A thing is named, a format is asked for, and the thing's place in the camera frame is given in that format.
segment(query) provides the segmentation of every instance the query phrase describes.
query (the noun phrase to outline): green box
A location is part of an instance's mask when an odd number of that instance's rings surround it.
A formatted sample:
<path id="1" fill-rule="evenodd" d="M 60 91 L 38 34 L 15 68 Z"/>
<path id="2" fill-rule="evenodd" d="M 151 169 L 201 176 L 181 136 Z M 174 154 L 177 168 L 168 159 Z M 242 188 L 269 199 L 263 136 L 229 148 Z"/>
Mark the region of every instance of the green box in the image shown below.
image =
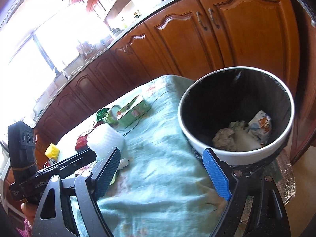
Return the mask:
<path id="1" fill-rule="evenodd" d="M 151 106 L 149 103 L 144 100 L 143 96 L 138 95 L 126 106 L 119 110 L 117 120 L 120 125 L 128 127 L 150 109 Z"/>

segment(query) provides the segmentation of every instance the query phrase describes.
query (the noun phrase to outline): person's hand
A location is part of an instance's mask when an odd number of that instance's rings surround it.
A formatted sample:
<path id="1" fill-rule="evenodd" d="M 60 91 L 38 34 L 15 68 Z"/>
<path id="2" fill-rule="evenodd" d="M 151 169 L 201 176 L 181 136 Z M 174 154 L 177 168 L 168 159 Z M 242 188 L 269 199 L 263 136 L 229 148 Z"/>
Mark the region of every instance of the person's hand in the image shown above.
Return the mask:
<path id="1" fill-rule="evenodd" d="M 21 209 L 30 225 L 33 226 L 37 205 L 25 202 L 21 204 Z"/>

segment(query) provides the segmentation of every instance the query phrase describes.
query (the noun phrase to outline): yellow sponge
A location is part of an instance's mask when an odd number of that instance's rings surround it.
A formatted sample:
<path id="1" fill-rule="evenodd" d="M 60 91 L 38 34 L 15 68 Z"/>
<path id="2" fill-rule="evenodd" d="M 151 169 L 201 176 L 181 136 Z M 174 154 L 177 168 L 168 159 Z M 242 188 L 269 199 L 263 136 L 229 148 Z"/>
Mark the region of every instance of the yellow sponge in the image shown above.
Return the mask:
<path id="1" fill-rule="evenodd" d="M 45 155 L 49 159 L 53 158 L 54 160 L 57 160 L 58 155 L 59 155 L 59 151 L 60 151 L 60 149 L 58 149 L 56 145 L 51 143 L 48 146 L 48 148 L 46 149 Z"/>

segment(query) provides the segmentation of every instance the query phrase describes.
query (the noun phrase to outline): black handheld device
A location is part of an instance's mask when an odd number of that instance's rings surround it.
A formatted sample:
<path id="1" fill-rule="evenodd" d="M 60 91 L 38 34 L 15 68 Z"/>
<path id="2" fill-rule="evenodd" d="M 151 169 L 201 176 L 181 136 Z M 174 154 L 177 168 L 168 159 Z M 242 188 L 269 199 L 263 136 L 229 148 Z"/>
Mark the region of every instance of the black handheld device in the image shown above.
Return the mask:
<path id="1" fill-rule="evenodd" d="M 96 159 L 95 152 L 88 149 L 38 171 L 34 131 L 22 121 L 8 127 L 8 146 L 15 178 L 9 187 L 10 193 L 15 201 L 26 199 L 33 204 L 39 204 L 53 175 L 66 178 Z"/>

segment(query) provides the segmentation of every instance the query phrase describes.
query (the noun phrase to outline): window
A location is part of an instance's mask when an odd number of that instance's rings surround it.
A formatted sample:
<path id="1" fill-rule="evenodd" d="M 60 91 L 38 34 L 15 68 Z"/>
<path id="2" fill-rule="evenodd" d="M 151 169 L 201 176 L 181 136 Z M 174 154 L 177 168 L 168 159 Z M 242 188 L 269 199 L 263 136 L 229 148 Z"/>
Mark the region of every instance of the window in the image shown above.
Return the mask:
<path id="1" fill-rule="evenodd" d="M 30 114 L 36 100 L 54 80 L 55 73 L 30 39 L 14 56 L 10 64 L 1 67 L 1 129 Z"/>
<path id="2" fill-rule="evenodd" d="M 94 13 L 87 13 L 82 4 L 65 8 L 35 33 L 59 71 L 79 56 L 77 45 L 85 41 L 95 45 L 110 35 L 109 28 Z"/>
<path id="3" fill-rule="evenodd" d="M 68 6 L 35 29 L 9 64 L 0 67 L 0 133 L 32 113 L 56 74 L 78 57 L 77 45 L 95 45 L 108 35 L 109 28 L 81 4 Z"/>

